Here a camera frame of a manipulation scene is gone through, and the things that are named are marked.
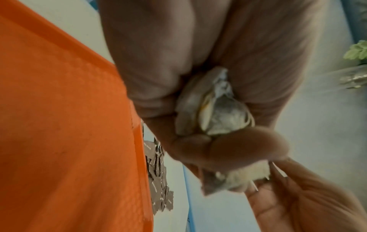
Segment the orange crate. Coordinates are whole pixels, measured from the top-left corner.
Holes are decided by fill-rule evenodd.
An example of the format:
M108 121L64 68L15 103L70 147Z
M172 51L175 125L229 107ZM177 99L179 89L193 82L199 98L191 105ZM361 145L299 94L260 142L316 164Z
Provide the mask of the orange crate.
M0 226L150 232L140 119L115 66L0 1Z

